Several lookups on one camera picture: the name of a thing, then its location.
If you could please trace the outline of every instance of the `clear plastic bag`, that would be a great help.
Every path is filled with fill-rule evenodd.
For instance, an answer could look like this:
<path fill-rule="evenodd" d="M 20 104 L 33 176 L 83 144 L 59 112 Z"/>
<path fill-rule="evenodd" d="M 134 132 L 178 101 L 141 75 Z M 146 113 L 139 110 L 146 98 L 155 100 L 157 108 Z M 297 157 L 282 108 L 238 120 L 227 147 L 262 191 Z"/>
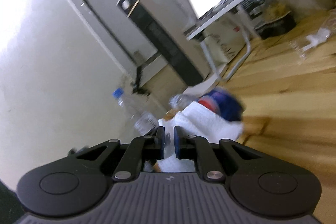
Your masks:
<path fill-rule="evenodd" d="M 298 37 L 290 41 L 289 45 L 299 54 L 302 59 L 319 44 L 324 43 L 327 39 L 336 33 L 336 9 L 330 11 L 330 15 L 323 22 L 318 31 L 306 36 Z"/>

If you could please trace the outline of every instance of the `blue bottle cap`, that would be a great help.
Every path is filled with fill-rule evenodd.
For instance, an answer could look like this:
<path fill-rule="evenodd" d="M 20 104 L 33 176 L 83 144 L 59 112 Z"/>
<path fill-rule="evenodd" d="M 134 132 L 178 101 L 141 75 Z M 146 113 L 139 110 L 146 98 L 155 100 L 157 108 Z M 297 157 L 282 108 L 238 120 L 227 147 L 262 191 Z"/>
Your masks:
<path fill-rule="evenodd" d="M 124 90 L 122 88 L 118 88 L 115 90 L 115 92 L 112 93 L 112 96 L 118 100 L 123 94 Z"/>

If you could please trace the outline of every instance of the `white towel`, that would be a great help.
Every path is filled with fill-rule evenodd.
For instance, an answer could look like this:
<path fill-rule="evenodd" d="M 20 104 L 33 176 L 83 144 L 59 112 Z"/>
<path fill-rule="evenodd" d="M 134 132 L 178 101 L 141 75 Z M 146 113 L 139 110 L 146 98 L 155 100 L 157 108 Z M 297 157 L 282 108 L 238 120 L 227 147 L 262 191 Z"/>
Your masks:
<path fill-rule="evenodd" d="M 164 159 L 158 160 L 162 172 L 194 172 L 192 160 L 178 160 L 175 157 L 174 126 L 181 126 L 187 135 L 206 138 L 209 143 L 219 143 L 221 139 L 237 140 L 243 132 L 242 122 L 228 122 L 203 105 L 192 102 L 169 121 L 159 120 L 165 128 L 166 143 Z"/>

